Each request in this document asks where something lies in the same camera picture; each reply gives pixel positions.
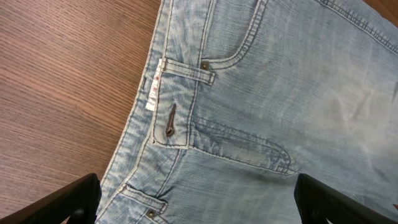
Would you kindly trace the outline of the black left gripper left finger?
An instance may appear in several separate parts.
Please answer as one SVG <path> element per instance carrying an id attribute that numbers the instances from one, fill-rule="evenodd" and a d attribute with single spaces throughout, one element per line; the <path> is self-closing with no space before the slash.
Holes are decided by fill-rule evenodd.
<path id="1" fill-rule="evenodd" d="M 1 224 L 92 224 L 100 199 L 100 180 L 90 173 L 2 218 Z"/>

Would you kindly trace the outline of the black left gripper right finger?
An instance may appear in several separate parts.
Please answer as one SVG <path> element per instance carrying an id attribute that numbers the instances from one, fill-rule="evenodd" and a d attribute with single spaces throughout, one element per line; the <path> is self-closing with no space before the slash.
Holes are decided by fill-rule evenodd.
<path id="1" fill-rule="evenodd" d="M 397 224 L 307 174 L 299 174 L 294 199 L 302 224 Z"/>

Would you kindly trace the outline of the light blue denim shorts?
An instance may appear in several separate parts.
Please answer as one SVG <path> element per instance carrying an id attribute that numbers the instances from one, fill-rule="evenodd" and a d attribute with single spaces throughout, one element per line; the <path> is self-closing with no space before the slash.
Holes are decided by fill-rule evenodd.
<path id="1" fill-rule="evenodd" d="M 97 223 L 299 223 L 306 173 L 397 219 L 397 27 L 363 1 L 163 0 Z"/>

